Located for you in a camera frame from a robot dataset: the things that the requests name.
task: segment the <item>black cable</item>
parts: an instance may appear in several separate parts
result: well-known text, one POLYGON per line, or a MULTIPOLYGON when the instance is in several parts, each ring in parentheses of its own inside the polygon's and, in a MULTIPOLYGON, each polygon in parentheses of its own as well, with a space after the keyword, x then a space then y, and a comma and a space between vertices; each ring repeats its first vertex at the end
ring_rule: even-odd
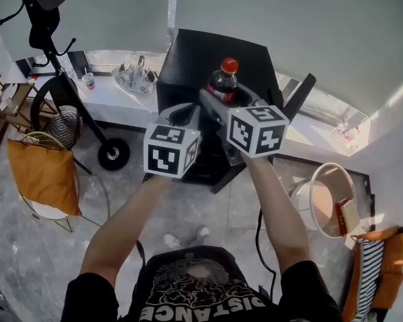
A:
POLYGON ((260 257, 260 261, 263 266, 268 270, 270 273, 273 274, 273 279, 271 280, 271 287, 270 287, 270 301, 273 302, 273 287, 275 286, 276 281, 276 272, 272 270, 266 262, 264 261, 263 255, 261 254, 260 250, 260 230, 261 230, 261 219, 263 217, 263 212, 260 209, 260 213, 258 215, 258 226, 257 226, 257 233, 255 234, 255 247, 257 247, 258 256, 260 257))

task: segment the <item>marble floor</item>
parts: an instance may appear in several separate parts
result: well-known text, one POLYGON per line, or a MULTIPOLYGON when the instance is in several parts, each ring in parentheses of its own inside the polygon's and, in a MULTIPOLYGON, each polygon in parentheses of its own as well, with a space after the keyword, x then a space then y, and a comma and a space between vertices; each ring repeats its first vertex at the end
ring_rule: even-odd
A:
MULTIPOLYGON (((97 161, 98 142, 91 130, 73 149, 75 157, 96 176, 81 176, 80 207, 88 218, 103 223, 107 219, 107 198, 111 213, 117 211, 129 194, 140 184, 143 173, 143 134, 122 129, 105 130, 107 137, 124 138, 131 148, 127 165, 117 172, 106 172, 97 161)), ((7 137, 18 139, 12 128, 7 137)), ((291 160, 275 159, 274 166, 289 192, 308 180, 316 166, 291 160)), ((365 195, 363 177, 351 175, 357 192, 361 218, 369 217, 369 197, 365 195)), ((218 245, 235 257, 248 283, 269 290, 271 274, 260 263, 255 249, 255 229, 259 202, 248 172, 245 170, 217 195, 208 187, 173 182, 161 204, 156 207, 140 238, 147 258, 163 244, 163 236, 172 231, 181 239, 193 237, 201 224, 211 229, 218 245)), ((80 270, 89 240, 97 226, 81 218, 70 218, 73 233, 55 223, 39 221, 20 199, 7 161, 5 141, 0 148, 0 289, 23 322, 58 321, 67 284, 80 270)), ((312 255, 333 298, 340 302, 352 263, 351 251, 341 239, 327 239, 318 231, 309 231, 312 255)), ((260 236, 261 251, 270 267, 278 271, 274 301, 281 296, 277 259, 264 229, 260 236)), ((116 294, 120 314, 131 303, 133 286, 141 259, 133 251, 119 273, 116 294)))

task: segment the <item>black wheel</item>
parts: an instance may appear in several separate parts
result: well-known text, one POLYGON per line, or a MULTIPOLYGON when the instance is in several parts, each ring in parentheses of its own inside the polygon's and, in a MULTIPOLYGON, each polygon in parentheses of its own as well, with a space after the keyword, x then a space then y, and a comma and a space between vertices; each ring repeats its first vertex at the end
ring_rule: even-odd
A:
POLYGON ((130 158, 128 144, 120 138, 111 138, 102 144, 98 153, 100 165, 106 170, 119 170, 130 158))

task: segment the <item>cup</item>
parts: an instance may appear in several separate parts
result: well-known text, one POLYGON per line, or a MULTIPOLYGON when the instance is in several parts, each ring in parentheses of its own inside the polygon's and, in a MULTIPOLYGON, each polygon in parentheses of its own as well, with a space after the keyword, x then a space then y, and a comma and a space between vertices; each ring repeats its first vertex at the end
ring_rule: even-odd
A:
POLYGON ((93 89, 95 87, 94 74, 92 72, 88 72, 82 76, 82 80, 87 85, 88 89, 93 89))

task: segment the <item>black stand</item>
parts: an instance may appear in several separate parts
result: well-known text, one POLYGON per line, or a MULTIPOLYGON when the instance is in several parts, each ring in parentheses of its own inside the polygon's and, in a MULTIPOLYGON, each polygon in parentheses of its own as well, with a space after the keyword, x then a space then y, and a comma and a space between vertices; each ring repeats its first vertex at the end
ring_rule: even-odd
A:
POLYGON ((128 144, 119 138, 112 138, 108 140, 98 125, 95 123, 92 116, 82 103, 78 95, 77 88, 71 83, 67 73, 60 65, 57 56, 66 54, 76 39, 73 38, 67 49, 62 53, 58 53, 54 43, 52 42, 51 35, 55 31, 59 23, 58 8, 52 11, 43 10, 36 0, 22 0, 20 9, 13 15, 0 20, 0 25, 4 22, 15 17, 26 6, 28 16, 32 23, 32 30, 30 32, 30 46, 43 50, 47 64, 50 62, 54 69, 55 75, 58 77, 62 89, 69 96, 77 111, 81 114, 83 121, 89 125, 93 133, 101 142, 98 153, 98 159, 103 168, 106 170, 119 170, 126 165, 130 158, 130 148, 128 144))

